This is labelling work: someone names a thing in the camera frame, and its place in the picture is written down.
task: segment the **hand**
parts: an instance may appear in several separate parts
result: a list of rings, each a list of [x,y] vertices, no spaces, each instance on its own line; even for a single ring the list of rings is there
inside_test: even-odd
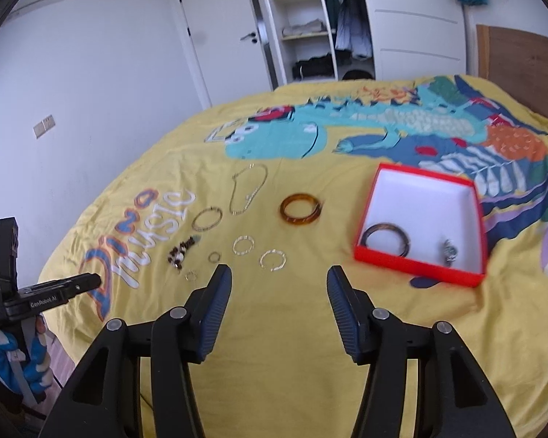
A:
[[[47,327],[42,316],[37,316],[35,336],[28,351],[30,361],[23,368],[24,378],[35,395],[44,392],[53,383],[53,371],[50,368],[51,357],[47,353],[46,332]],[[18,344],[15,337],[0,330],[0,381],[14,393],[22,395],[8,361],[8,353],[17,349]]]

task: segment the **chain necklace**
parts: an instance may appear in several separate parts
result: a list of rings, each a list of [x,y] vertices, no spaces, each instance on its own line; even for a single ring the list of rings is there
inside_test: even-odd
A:
[[[237,187],[237,178],[240,174],[243,174],[245,173],[246,171],[249,171],[251,170],[252,168],[254,168],[255,166],[260,166],[261,168],[264,169],[264,180],[261,182],[261,184],[255,188],[255,190],[251,193],[251,194],[248,194],[246,196],[246,205],[244,206],[243,209],[241,209],[241,211],[234,211],[234,208],[232,206],[233,202],[234,202],[234,197],[235,197],[235,188]],[[231,193],[231,199],[229,200],[229,212],[232,214],[232,215],[238,215],[238,214],[243,214],[247,209],[248,207],[250,207],[250,204],[252,203],[252,201],[254,200],[254,198],[256,197],[256,194],[258,193],[258,191],[262,188],[262,186],[266,183],[266,179],[268,177],[268,168],[266,165],[262,165],[262,164],[251,164],[247,167],[245,167],[243,170],[241,170],[239,173],[235,173],[233,175],[233,180],[234,180],[234,191],[233,193]]]

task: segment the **wardrobe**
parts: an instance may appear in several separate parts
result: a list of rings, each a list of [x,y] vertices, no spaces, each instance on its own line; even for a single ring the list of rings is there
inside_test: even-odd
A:
[[[352,57],[335,47],[339,30],[326,0],[262,0],[262,6],[280,85],[341,80],[351,70],[377,80],[466,73],[463,8],[456,0],[365,0],[372,51]],[[321,57],[326,74],[297,70],[299,61]]]

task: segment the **yellow bedsheet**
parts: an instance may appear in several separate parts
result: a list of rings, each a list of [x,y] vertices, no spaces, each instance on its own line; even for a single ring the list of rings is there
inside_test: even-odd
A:
[[[327,270],[342,265],[355,288],[401,320],[450,321],[518,437],[535,437],[548,421],[548,120],[488,81],[463,79],[292,84],[194,116],[112,182],[54,251],[41,281],[96,272],[104,285],[48,312],[49,327],[77,362],[104,321],[150,321],[183,304],[209,280],[208,255],[219,251],[233,272],[231,300],[213,353],[191,366],[207,437],[348,437],[367,368],[345,354],[327,298]],[[480,287],[353,260],[381,161],[475,180],[493,247]],[[267,165],[266,183],[245,213],[232,216],[232,175],[253,162]],[[235,209],[262,177],[256,168],[238,178]],[[296,192],[323,202],[311,225],[278,215]],[[198,278],[186,281],[167,255],[194,234],[191,220],[209,206],[224,217],[187,253],[183,272]],[[231,246],[242,235],[255,247],[237,256]],[[269,249],[286,253],[282,270],[261,269]],[[150,438],[148,363],[142,375]],[[403,437],[411,436],[414,402],[407,399]]]

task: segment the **jewelry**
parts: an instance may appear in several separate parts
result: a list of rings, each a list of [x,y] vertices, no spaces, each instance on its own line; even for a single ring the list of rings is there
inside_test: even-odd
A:
[[[241,242],[241,241],[250,241],[252,243],[251,247],[248,248],[247,250],[243,250],[243,251],[238,251],[235,249],[235,246],[238,244],[238,242]],[[250,253],[250,251],[252,250],[252,248],[254,248],[254,239],[251,238],[249,235],[242,235],[241,237],[238,237],[235,241],[234,241],[234,244],[232,246],[232,250],[234,251],[234,253],[236,255],[246,255],[247,253]]]
[[[368,237],[373,234],[373,232],[377,231],[392,231],[396,232],[402,239],[402,253],[400,254],[400,257],[406,257],[410,252],[410,238],[404,232],[402,229],[400,229],[397,225],[389,223],[389,222],[382,222],[377,223],[376,225],[372,225],[369,229],[367,229],[364,234],[361,237],[361,241],[359,245],[362,247],[368,247]]]
[[[450,267],[456,260],[457,255],[459,254],[459,250],[452,244],[449,239],[447,239],[442,245],[442,254],[445,258],[445,267]]]
[[[221,254],[218,251],[212,251],[209,254],[208,260],[211,263],[219,263],[219,261],[221,260]]]
[[[211,225],[208,225],[206,227],[199,227],[197,225],[197,219],[199,219],[205,212],[210,212],[210,211],[215,211],[215,212],[219,213],[219,219],[216,220]],[[193,231],[197,231],[197,232],[209,231],[209,230],[213,229],[217,224],[219,224],[222,219],[223,219],[223,211],[218,207],[211,206],[211,207],[208,207],[206,209],[203,209],[201,212],[199,212],[195,216],[195,219],[193,219],[193,222],[191,223],[191,227],[193,228]]]
[[[261,182],[261,184],[251,193],[251,194],[248,194],[246,196],[246,205],[244,206],[243,209],[241,209],[241,211],[234,211],[234,208],[232,207],[232,204],[234,202],[234,196],[235,196],[235,188],[237,187],[237,177],[240,175],[240,174],[243,174],[245,173],[246,171],[249,171],[251,170],[252,168],[254,168],[255,166],[260,166],[262,168],[264,168],[264,180]],[[263,165],[263,164],[254,164],[252,163],[251,165],[245,167],[243,170],[241,170],[239,173],[235,173],[233,175],[233,180],[234,180],[234,190],[233,192],[231,193],[231,199],[229,200],[229,213],[231,215],[238,215],[238,214],[243,214],[247,209],[248,207],[250,207],[250,204],[252,203],[252,201],[254,200],[254,197],[256,197],[256,194],[258,193],[258,191],[262,188],[262,186],[266,183],[266,179],[268,177],[268,168],[266,165]]]
[[[194,270],[189,270],[187,274],[184,276],[184,279],[187,281],[197,280],[197,272],[195,272]]]
[[[260,266],[263,269],[267,268],[266,266],[264,266],[264,263],[263,263],[264,257],[266,257],[266,255],[269,255],[271,253],[276,253],[277,255],[280,255],[280,257],[282,257],[282,263],[278,267],[274,267],[273,269],[270,269],[271,272],[275,272],[276,270],[280,270],[286,264],[286,254],[281,250],[275,250],[275,249],[264,252],[264,254],[260,257]]]
[[[187,253],[193,245],[199,242],[201,236],[193,235],[187,241],[181,242],[178,247],[173,247],[173,249],[168,253],[168,263],[173,265],[179,270],[183,269],[183,260],[184,255]]]
[[[313,212],[311,212],[306,217],[292,217],[289,216],[286,213],[286,208],[289,204],[295,202],[295,201],[308,201],[313,205]],[[284,219],[285,222],[294,224],[294,225],[305,225],[311,222],[314,222],[319,218],[321,215],[321,210],[323,206],[321,205],[321,202],[314,196],[311,196],[310,194],[304,194],[304,193],[298,193],[293,194],[292,196],[288,196],[284,201],[282,201],[282,204],[280,205],[280,215],[282,216],[282,219]]]

